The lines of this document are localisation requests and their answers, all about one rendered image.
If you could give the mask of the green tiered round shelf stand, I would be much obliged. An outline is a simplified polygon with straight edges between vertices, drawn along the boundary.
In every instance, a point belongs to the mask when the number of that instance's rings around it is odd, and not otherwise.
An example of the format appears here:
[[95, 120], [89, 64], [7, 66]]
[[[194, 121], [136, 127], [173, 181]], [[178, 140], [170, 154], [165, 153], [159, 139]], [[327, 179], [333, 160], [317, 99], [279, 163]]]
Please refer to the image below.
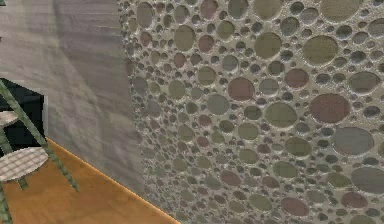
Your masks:
[[[0, 95], [11, 107], [11, 111], [0, 112], [0, 149], [4, 152], [4, 156], [0, 157], [0, 220], [2, 224], [13, 224], [2, 186], [3, 182], [17, 181], [19, 187], [25, 189], [28, 187], [26, 176], [51, 160], [76, 191], [79, 190], [79, 187], [2, 80], [0, 80]], [[39, 147], [12, 150], [4, 128], [17, 121], [24, 124], [39, 143]]]

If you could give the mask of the black fireplace opening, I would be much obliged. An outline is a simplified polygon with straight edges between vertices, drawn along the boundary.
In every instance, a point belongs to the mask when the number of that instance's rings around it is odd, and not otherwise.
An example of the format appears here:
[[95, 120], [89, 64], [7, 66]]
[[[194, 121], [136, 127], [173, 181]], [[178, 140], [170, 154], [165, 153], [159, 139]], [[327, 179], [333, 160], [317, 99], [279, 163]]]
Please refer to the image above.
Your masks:
[[[3, 84], [26, 113], [42, 137], [44, 133], [43, 109], [44, 96], [31, 89], [23, 87], [6, 78], [1, 78]], [[0, 94], [0, 130], [3, 129], [13, 151], [39, 147], [40, 144], [33, 137], [23, 122], [12, 115], [13, 109]]]

